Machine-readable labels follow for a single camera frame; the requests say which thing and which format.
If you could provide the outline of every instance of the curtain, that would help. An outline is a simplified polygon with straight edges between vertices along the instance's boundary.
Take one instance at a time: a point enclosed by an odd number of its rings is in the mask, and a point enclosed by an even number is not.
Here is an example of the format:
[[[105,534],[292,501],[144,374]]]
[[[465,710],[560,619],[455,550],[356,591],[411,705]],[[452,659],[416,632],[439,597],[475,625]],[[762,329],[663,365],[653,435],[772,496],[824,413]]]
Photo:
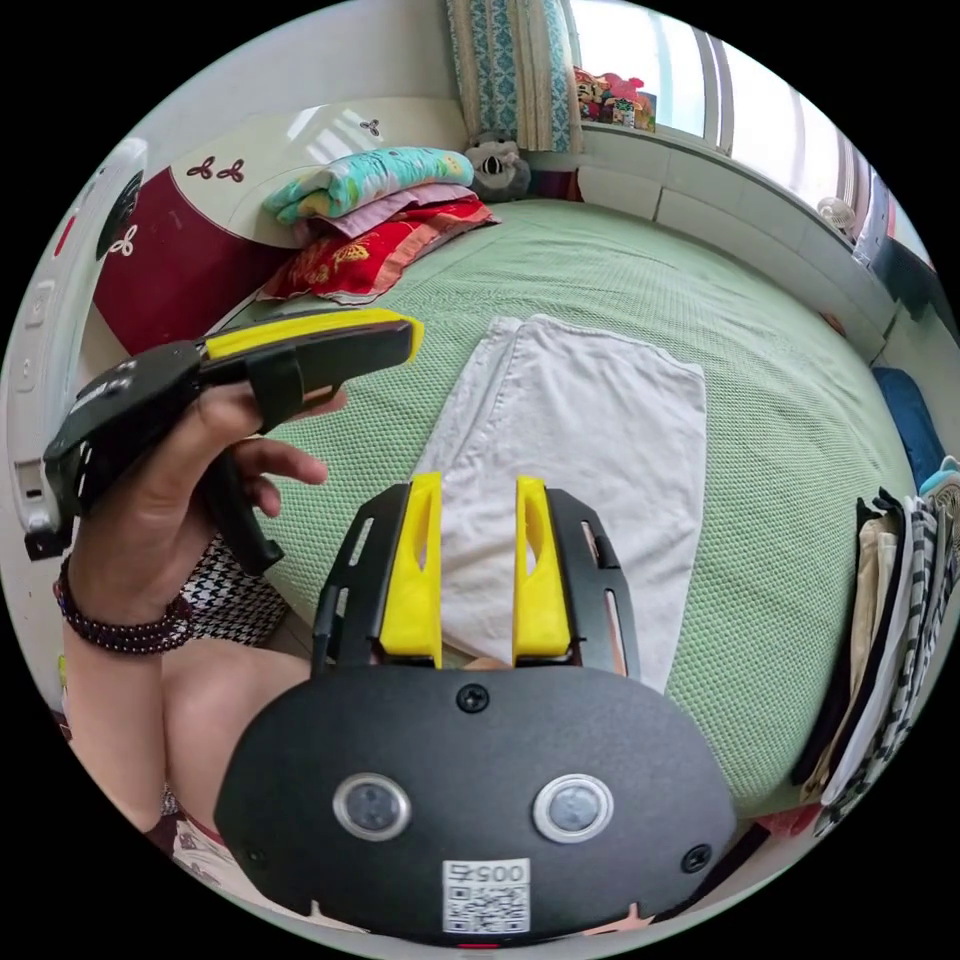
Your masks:
[[[580,153],[580,111],[560,0],[447,0],[467,132],[524,150]]]

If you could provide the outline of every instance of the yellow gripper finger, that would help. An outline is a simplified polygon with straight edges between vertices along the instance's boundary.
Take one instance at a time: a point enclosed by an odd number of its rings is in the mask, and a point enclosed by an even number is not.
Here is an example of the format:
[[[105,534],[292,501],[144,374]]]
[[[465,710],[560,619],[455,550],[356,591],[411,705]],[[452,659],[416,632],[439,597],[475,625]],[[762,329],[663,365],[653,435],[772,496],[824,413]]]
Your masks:
[[[527,547],[534,566],[527,569]],[[542,480],[517,478],[517,533],[513,588],[513,662],[563,657],[570,648],[560,558]]]
[[[430,657],[442,667],[440,628],[441,475],[414,477],[397,541],[380,645],[392,657]]]

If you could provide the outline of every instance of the bed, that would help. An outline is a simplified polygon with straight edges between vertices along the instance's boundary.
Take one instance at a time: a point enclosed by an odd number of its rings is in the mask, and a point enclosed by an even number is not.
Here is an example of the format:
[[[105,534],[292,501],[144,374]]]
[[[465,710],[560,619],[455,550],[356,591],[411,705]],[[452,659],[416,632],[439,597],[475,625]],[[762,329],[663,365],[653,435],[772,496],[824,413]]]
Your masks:
[[[720,253],[585,204],[496,212],[501,225],[414,263],[377,301],[426,325],[412,366],[352,383],[343,413],[275,432],[331,472],[319,492],[284,486],[283,514],[265,521],[287,554],[270,579],[312,621],[355,510],[408,478],[493,317],[545,313],[663,347],[700,364],[708,391],[704,523],[667,694],[713,745],[738,815],[788,809],[845,639],[856,499],[915,492],[877,383],[821,318]]]

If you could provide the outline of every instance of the houndstooth fabric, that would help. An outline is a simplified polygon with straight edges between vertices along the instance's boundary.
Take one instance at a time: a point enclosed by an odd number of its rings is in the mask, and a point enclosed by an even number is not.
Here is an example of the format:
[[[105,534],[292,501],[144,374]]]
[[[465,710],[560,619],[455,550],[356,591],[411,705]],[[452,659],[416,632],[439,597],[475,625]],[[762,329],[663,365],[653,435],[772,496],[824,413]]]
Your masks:
[[[943,507],[915,502],[910,514],[914,549],[907,642],[887,715],[857,772],[840,797],[824,807],[814,830],[822,836],[870,789],[912,729],[918,695],[933,659],[947,603],[957,582],[960,558],[953,550],[954,525]]]
[[[265,643],[290,609],[266,580],[240,569],[219,536],[200,558],[183,595],[193,607],[194,636],[249,647]]]

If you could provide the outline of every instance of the beaded bracelet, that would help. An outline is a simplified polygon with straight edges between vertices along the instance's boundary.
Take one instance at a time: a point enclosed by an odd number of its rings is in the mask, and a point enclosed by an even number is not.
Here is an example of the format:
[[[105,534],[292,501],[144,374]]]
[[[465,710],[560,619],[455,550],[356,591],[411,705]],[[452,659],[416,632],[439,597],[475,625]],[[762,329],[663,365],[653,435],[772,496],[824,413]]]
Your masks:
[[[53,594],[57,598],[63,619],[81,640],[114,653],[143,655],[167,653],[182,647],[190,639],[190,619],[193,611],[190,603],[179,594],[167,604],[163,616],[154,623],[119,626],[98,623],[85,617],[77,608],[70,590],[67,578],[69,564],[70,557],[67,557],[60,568],[60,576],[53,585]]]

